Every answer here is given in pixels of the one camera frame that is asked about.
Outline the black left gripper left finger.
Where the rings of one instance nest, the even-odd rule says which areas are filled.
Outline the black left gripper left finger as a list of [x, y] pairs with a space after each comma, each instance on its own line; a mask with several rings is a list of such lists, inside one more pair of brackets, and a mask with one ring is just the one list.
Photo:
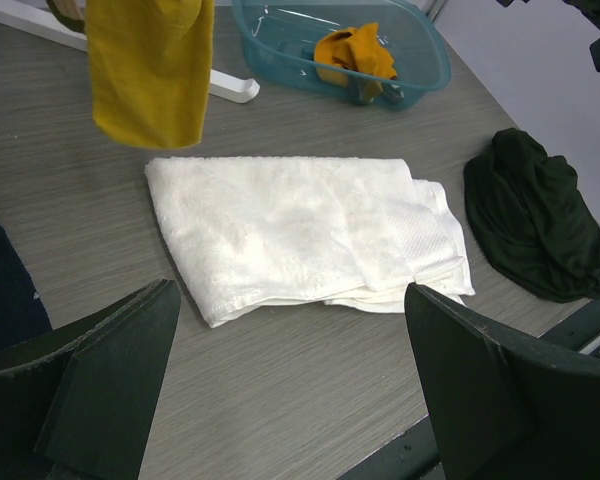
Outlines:
[[156, 280], [0, 351], [0, 479], [135, 479], [181, 306]]

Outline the yellow sock striped cuff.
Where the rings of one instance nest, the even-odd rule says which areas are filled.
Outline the yellow sock striped cuff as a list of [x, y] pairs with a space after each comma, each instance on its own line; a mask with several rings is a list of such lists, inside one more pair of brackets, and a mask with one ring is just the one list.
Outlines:
[[356, 61], [349, 45], [349, 39], [356, 32], [355, 27], [338, 30], [325, 36], [316, 44], [314, 61], [327, 65], [327, 68], [316, 68], [317, 74], [323, 82], [338, 87], [348, 86], [349, 75], [338, 73], [337, 69], [357, 70]]

